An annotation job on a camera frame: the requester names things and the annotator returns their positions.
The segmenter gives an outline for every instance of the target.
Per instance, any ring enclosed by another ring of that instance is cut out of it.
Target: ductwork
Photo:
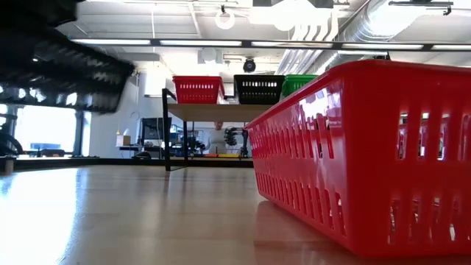
[[[389,41],[409,27],[421,16],[423,7],[389,6],[390,0],[371,0],[363,10],[340,32],[335,41],[341,42],[381,42]],[[337,51],[323,51],[306,73],[320,74],[326,67],[337,66],[363,55],[344,55]]]

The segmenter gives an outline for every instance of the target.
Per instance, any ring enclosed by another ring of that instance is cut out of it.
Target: black plastic basket
[[[234,85],[240,104],[274,105],[280,100],[285,76],[237,74]]]
[[[132,63],[47,26],[0,21],[0,103],[116,112]]]

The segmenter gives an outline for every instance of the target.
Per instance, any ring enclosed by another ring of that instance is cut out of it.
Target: window
[[[15,138],[26,151],[63,149],[74,151],[75,110],[26,106],[18,109]]]

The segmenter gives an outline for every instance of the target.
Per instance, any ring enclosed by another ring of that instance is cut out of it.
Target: table
[[[169,113],[171,113],[183,120],[183,146],[185,150],[188,150],[187,121],[251,122],[271,107],[271,105],[169,104],[169,96],[177,101],[177,97],[169,89],[164,88],[162,90],[163,141],[170,142]],[[165,148],[164,157],[166,171],[170,171],[170,151],[167,148]],[[184,152],[184,160],[188,161],[188,152]]]

